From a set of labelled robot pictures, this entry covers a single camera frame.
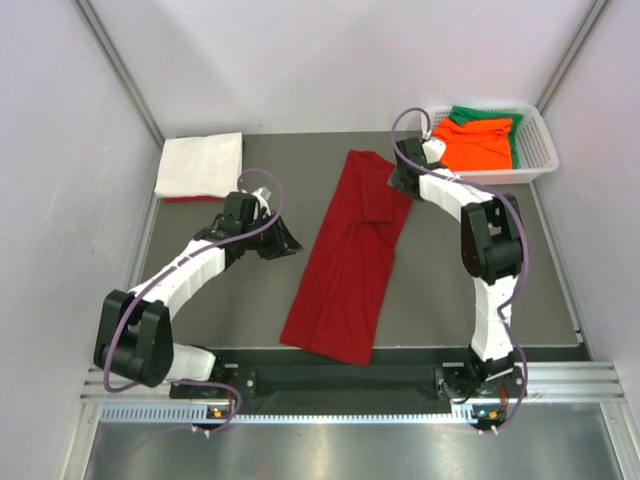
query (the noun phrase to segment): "gray surface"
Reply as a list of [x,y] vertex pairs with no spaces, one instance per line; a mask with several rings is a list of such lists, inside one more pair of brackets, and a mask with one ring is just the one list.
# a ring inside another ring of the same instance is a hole
[[[171,432],[117,471],[94,451],[86,478],[622,478],[598,405],[525,405],[520,415],[498,437],[479,437],[466,425],[237,425],[210,440]],[[101,424],[94,450],[103,448],[112,465],[164,428]]]
[[[213,279],[177,315],[179,342],[217,347],[273,347],[350,148],[392,158],[387,133],[247,136],[245,167],[264,167],[282,182],[284,219],[304,252],[271,262],[247,254]],[[251,187],[262,179],[252,180]],[[576,337],[528,185],[509,186],[520,202],[531,245],[529,286],[514,310],[513,328],[526,345],[573,345]],[[214,203],[163,203],[145,266],[148,278],[208,225]],[[414,203],[396,248],[377,346],[464,346],[473,335],[473,282],[459,254],[460,227],[427,203]]]

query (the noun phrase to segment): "metal floor plate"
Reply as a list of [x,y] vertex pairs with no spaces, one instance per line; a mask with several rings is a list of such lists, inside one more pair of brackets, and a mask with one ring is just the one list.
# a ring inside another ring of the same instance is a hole
[[528,405],[497,437],[467,425],[245,424],[208,440],[174,431],[109,468],[166,428],[101,423],[85,478],[622,479],[599,405]]

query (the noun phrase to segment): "cable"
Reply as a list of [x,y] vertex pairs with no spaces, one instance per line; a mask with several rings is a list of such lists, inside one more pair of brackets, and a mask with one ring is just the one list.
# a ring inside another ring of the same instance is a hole
[[[242,172],[242,174],[238,177],[238,190],[241,189],[240,188],[240,186],[241,186],[240,184],[243,182],[245,175],[247,175],[248,173],[260,173],[262,175],[266,175],[267,177],[269,177],[275,183],[276,187],[280,191],[280,208],[278,208],[276,213],[273,215],[273,217],[271,217],[271,219],[269,219],[269,221],[267,223],[265,223],[264,225],[256,228],[255,230],[252,230],[250,232],[243,233],[243,234],[240,234],[240,235],[236,235],[235,237],[229,237],[229,238],[225,238],[224,240],[213,242],[210,245],[207,245],[205,247],[202,247],[202,248],[196,250],[195,252],[191,253],[189,256],[183,257],[178,262],[179,264],[184,265],[185,263],[188,263],[193,258],[197,257],[198,255],[201,255],[202,253],[204,253],[206,251],[211,250],[212,248],[221,247],[223,245],[228,245],[229,243],[237,242],[239,240],[245,240],[245,239],[250,238],[250,237],[252,237],[254,235],[258,235],[258,234],[264,232],[265,230],[267,230],[268,228],[270,228],[273,224],[275,224],[278,221],[278,218],[280,218],[282,209],[284,208],[284,204],[285,204],[284,190],[282,188],[282,185],[280,184],[280,182],[278,182],[278,179],[276,179],[276,177],[274,177],[271,173],[267,172],[266,170],[262,170],[260,168],[249,168],[249,169],[245,170],[244,172]],[[124,332],[124,329],[127,327],[127,323],[129,322],[129,318],[133,314],[133,311],[138,306],[140,301],[149,292],[151,292],[151,290],[153,290],[156,287],[156,285],[158,285],[160,282],[162,282],[162,280],[167,278],[169,275],[171,275],[177,269],[178,269],[178,267],[175,267],[175,266],[174,267],[170,267],[167,270],[165,270],[164,272],[162,272],[160,275],[158,275],[152,282],[149,282],[149,284],[138,295],[136,295],[136,297],[133,299],[131,304],[129,304],[129,306],[125,310],[124,314],[122,315],[122,318],[120,319],[120,323],[118,323],[116,331],[113,334],[113,338],[111,340],[111,343],[109,344],[109,348],[107,349],[107,358],[105,359],[105,362],[104,362],[104,369],[103,369],[104,370],[104,374],[102,376],[102,384],[104,385],[104,389],[107,392],[109,392],[109,393],[120,393],[120,392],[124,392],[125,390],[129,390],[130,388],[133,388],[133,387],[135,387],[137,385],[136,382],[132,382],[132,383],[128,383],[128,384],[126,384],[126,385],[124,385],[122,387],[113,387],[113,386],[111,386],[111,383],[109,382],[109,375],[111,374],[111,366],[113,365],[113,356],[115,354],[116,347],[118,346],[118,343],[120,342],[120,337],[122,336],[122,332]]]
[[[213,434],[216,434],[216,433],[219,433],[219,432],[229,428],[229,426],[231,425],[231,422],[236,417],[236,415],[238,415],[238,413],[240,412],[240,409],[242,408],[242,395],[240,394],[240,392],[238,390],[236,390],[231,385],[227,385],[227,384],[224,384],[224,383],[217,383],[217,382],[195,382],[195,381],[192,381],[192,380],[180,380],[177,383],[180,383],[182,385],[193,385],[193,386],[198,386],[198,387],[221,388],[223,390],[228,390],[229,393],[233,393],[235,395],[235,397],[236,397],[235,408],[233,409],[233,411],[229,415],[227,415],[227,417],[225,418],[224,422],[219,424],[215,429],[208,430],[208,435],[209,436],[213,435]],[[178,430],[193,430],[194,428],[195,427],[192,427],[191,425],[172,425],[171,427],[164,428],[164,429],[160,430],[159,432],[149,436],[149,438],[147,438],[147,439],[143,440],[142,442],[140,442],[133,449],[131,449],[131,451],[128,452],[123,458],[121,458],[120,460],[118,460],[115,463],[109,462],[109,460],[107,460],[104,442],[101,441],[102,439],[99,439],[98,441],[100,441],[100,446],[99,446],[98,454],[100,456],[100,460],[102,461],[102,463],[104,465],[106,465],[110,470],[112,470],[112,471],[118,470],[122,466],[122,464],[126,463],[136,453],[138,453],[140,450],[142,450],[146,446],[151,445],[153,442],[158,440],[160,437],[163,437],[165,434],[170,433],[170,432],[175,432],[175,431],[178,431]]]
[[[250,237],[252,237],[254,235],[258,235],[258,234],[264,232],[265,230],[267,230],[268,228],[270,228],[273,224],[275,224],[278,221],[278,219],[282,215],[282,209],[284,208],[284,205],[285,205],[284,189],[282,188],[282,185],[280,184],[280,182],[278,181],[278,179],[275,176],[273,176],[271,173],[267,172],[266,170],[262,170],[260,168],[249,168],[249,169],[245,170],[244,172],[242,172],[242,174],[240,174],[240,176],[238,177],[238,184],[237,184],[238,190],[241,190],[241,183],[244,181],[244,177],[247,174],[250,174],[250,173],[260,173],[262,175],[266,175],[267,177],[269,177],[273,181],[273,183],[275,183],[276,187],[278,188],[278,190],[280,192],[280,207],[275,212],[273,217],[267,223],[265,223],[264,225],[262,225],[259,228],[256,228],[255,230],[252,230],[252,231],[247,232],[247,233],[243,233],[241,235],[236,235],[235,237],[226,238],[226,239],[220,240],[218,242],[214,242],[211,245],[207,245],[207,246],[205,246],[203,248],[200,248],[199,250],[196,250],[195,252],[190,254],[188,257],[183,257],[180,260],[180,262],[178,262],[178,263],[180,263],[180,265],[184,265],[185,263],[187,263],[191,259],[197,257],[198,255],[203,254],[204,252],[206,252],[208,250],[211,250],[212,248],[221,247],[223,245],[228,245],[229,243],[232,243],[232,242],[237,242],[239,240],[244,240],[244,239],[250,238]],[[118,342],[120,341],[120,337],[122,336],[122,332],[126,328],[127,323],[129,321],[129,318],[131,317],[131,314],[133,313],[133,311],[136,308],[136,306],[140,303],[142,298],[144,298],[145,295],[147,295],[151,290],[153,290],[153,288],[156,287],[156,285],[158,285],[162,280],[167,278],[169,275],[171,275],[177,269],[178,269],[177,267],[171,267],[171,268],[168,268],[166,271],[162,272],[162,274],[158,275],[158,277],[156,277],[155,280],[150,282],[149,285],[147,285],[138,295],[136,295],[136,297],[133,299],[133,301],[131,302],[129,307],[125,310],[124,314],[122,315],[122,318],[120,319],[120,322],[118,323],[116,331],[114,332],[113,338],[111,339],[111,344],[109,345],[109,348],[107,350],[107,357],[105,359],[105,364],[104,364],[104,375],[102,377],[102,383],[103,383],[104,388],[105,388],[105,390],[107,392],[120,393],[120,392],[124,392],[125,390],[129,390],[130,388],[133,388],[134,386],[137,385],[136,382],[132,382],[132,383],[129,383],[129,384],[124,385],[122,387],[112,387],[111,384],[109,383],[109,375],[111,374],[111,366],[113,364],[113,355],[114,355],[116,346],[118,345]],[[227,384],[224,384],[224,383],[217,383],[217,382],[198,382],[198,381],[188,380],[188,379],[179,380],[178,382],[175,382],[175,383],[179,383],[179,384],[182,384],[182,385],[197,386],[197,387],[221,388],[221,389],[227,390],[227,391],[229,391],[229,393],[233,393],[235,395],[235,397],[236,397],[235,408],[225,418],[225,421],[223,423],[221,423],[216,429],[209,431],[210,432],[209,435],[212,434],[212,433],[213,434],[219,433],[219,432],[229,428],[229,426],[231,425],[231,422],[236,417],[236,415],[238,415],[238,412],[240,412],[240,409],[242,408],[242,403],[243,403],[242,395],[240,394],[240,392],[236,388],[232,387],[231,385],[227,385]],[[186,430],[186,429],[192,429],[192,428],[195,428],[195,427],[187,426],[187,425],[174,425],[174,426],[171,426],[171,427],[166,428],[164,430],[161,430],[160,432],[150,436],[149,438],[144,440],[142,443],[137,445],[124,458],[120,459],[117,463],[115,463],[113,465],[109,465],[109,462],[106,460],[105,453],[104,453],[104,444],[101,444],[100,451],[99,451],[100,459],[110,469],[117,470],[118,468],[120,468],[120,466],[123,463],[125,463],[127,460],[129,460],[131,457],[133,457],[141,449],[143,449],[147,445],[150,445],[151,443],[153,443],[154,441],[156,441],[158,438],[162,437],[163,435],[165,435],[165,434],[167,434],[169,432],[173,432],[173,431]]]
[[499,191],[497,191],[495,188],[489,187],[487,185],[482,185],[480,183],[475,183],[475,182],[470,182],[470,181],[466,181],[466,180],[462,180],[459,177],[448,177],[445,175],[441,175],[437,172],[434,172],[433,170],[428,170],[420,165],[418,165],[417,163],[413,162],[410,158],[408,158],[404,153],[402,153],[402,151],[398,148],[398,146],[396,145],[396,130],[398,128],[398,124],[400,123],[400,121],[409,113],[412,112],[418,112],[422,115],[424,115],[424,117],[427,120],[427,132],[431,131],[431,117],[429,116],[429,113],[421,107],[411,107],[411,108],[407,108],[405,111],[403,111],[402,113],[400,113],[400,115],[398,115],[398,118],[395,119],[395,121],[393,122],[393,126],[391,127],[391,145],[393,147],[393,151],[396,153],[396,155],[398,155],[398,157],[400,157],[402,160],[404,160],[405,163],[407,163],[409,166],[411,166],[414,170],[417,170],[418,172],[421,172],[425,175],[433,175],[436,178],[439,178],[441,180],[446,180],[446,181],[450,181],[450,182],[454,182],[454,183],[458,183],[460,185],[466,185],[469,187],[473,187],[476,188],[482,192],[486,192],[490,195],[493,195],[494,197],[496,197],[498,200],[500,200],[502,202],[502,204],[504,205],[505,209],[509,212],[509,214],[511,215],[511,218],[513,219],[513,222],[516,225],[516,228],[518,229],[518,233],[520,234],[520,242],[522,245],[522,272],[520,274],[520,276],[518,277],[518,281],[516,282],[516,286],[513,289],[513,295],[511,295],[511,297],[504,302],[502,305],[500,305],[498,307],[498,315],[500,316],[500,319],[502,320],[502,325],[504,326],[504,329],[507,333],[507,336],[509,337],[509,341],[511,342],[511,344],[513,345],[513,348],[516,349],[516,351],[518,352],[518,355],[520,355],[520,359],[522,361],[522,377],[523,377],[523,383],[522,383],[522,390],[520,391],[520,395],[518,396],[518,399],[516,400],[515,405],[513,406],[513,410],[511,411],[511,414],[507,417],[507,419],[504,421],[504,423],[502,425],[500,425],[500,427],[498,427],[496,429],[496,434],[500,431],[502,431],[504,428],[506,428],[512,421],[512,419],[516,416],[516,414],[518,413],[518,411],[520,410],[520,406],[522,405],[522,401],[524,400],[524,397],[526,396],[526,392],[527,392],[527,385],[529,383],[529,366],[527,363],[527,357],[524,353],[524,350],[522,349],[522,346],[520,345],[520,343],[518,342],[518,340],[516,339],[515,335],[513,334],[513,331],[511,330],[511,327],[509,326],[509,324],[507,323],[507,318],[504,315],[504,309],[507,308],[508,306],[512,305],[522,294],[525,286],[527,285],[527,280],[529,278],[529,243],[527,241],[527,235],[526,232],[524,230],[524,225],[522,224],[522,220],[520,219],[520,216],[518,215],[518,213],[516,212],[515,208],[513,207],[513,205],[511,205],[511,202],[509,202],[506,197],[500,193]]

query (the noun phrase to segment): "white wall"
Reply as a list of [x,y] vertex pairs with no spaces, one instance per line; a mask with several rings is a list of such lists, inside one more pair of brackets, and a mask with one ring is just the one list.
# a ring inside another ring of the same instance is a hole
[[592,346],[640,425],[640,3],[616,0],[546,115],[560,170],[540,181]]
[[0,6],[0,467],[51,480],[159,155],[68,0]]
[[388,130],[420,103],[535,103],[590,2],[93,3],[173,137]]

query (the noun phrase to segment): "green cloth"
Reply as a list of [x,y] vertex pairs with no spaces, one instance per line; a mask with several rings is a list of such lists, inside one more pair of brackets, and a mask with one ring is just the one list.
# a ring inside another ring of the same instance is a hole
[[449,118],[461,127],[467,122],[474,120],[493,120],[496,118],[510,118],[513,120],[511,132],[509,133],[509,145],[511,145],[511,164],[513,168],[520,168],[520,159],[518,158],[518,150],[516,149],[516,132],[518,125],[522,121],[522,115],[519,113],[491,113],[481,112],[473,108],[455,106],[451,109]]

